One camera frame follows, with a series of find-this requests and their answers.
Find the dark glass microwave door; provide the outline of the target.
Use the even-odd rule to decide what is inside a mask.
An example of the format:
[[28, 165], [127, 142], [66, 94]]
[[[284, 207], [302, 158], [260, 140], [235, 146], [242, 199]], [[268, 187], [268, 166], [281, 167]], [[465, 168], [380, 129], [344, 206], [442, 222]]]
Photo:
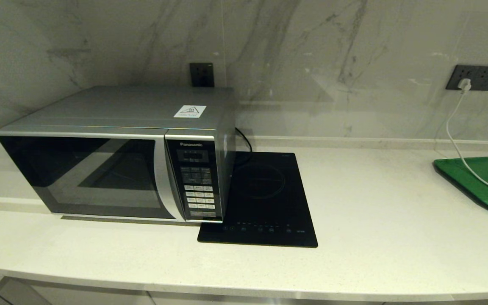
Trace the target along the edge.
[[183, 222], [165, 133], [0, 130], [0, 143], [53, 213]]

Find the silver Panasonic microwave oven body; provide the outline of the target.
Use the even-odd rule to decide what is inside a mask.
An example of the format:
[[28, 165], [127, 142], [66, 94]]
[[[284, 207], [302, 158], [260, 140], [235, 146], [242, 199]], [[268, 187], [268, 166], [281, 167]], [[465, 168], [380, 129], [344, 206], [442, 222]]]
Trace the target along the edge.
[[[207, 108], [200, 118], [174, 118], [183, 105]], [[236, 160], [236, 95], [231, 88], [96, 86], [0, 128], [101, 129], [166, 130], [166, 159], [183, 222], [223, 222]]]

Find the black induction cooktop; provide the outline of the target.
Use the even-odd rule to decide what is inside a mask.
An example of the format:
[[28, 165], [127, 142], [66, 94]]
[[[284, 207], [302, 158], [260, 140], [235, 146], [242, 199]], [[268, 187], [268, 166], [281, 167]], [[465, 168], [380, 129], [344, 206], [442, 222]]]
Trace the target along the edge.
[[317, 248], [296, 155], [238, 151], [223, 222], [201, 224], [197, 240]]

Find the white warning sticker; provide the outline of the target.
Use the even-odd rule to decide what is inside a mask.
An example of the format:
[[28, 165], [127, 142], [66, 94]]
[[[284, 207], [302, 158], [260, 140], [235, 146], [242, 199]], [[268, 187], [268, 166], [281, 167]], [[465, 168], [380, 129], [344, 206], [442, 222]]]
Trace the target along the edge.
[[174, 118], [200, 118], [206, 108], [205, 105], [183, 105]]

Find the small black wall socket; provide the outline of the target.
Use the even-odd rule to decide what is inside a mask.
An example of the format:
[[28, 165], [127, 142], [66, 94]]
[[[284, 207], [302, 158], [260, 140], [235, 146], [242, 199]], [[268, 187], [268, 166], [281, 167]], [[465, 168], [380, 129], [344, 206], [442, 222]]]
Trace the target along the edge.
[[192, 87], [215, 87], [212, 63], [189, 63]]

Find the wide black wall socket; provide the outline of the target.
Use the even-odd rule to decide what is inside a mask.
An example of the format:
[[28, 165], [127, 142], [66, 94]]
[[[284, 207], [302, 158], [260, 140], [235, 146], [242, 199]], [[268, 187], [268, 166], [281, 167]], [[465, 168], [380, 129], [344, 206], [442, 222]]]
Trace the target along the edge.
[[488, 91], [488, 66], [457, 64], [445, 89], [460, 91], [463, 79], [469, 79], [470, 91]]

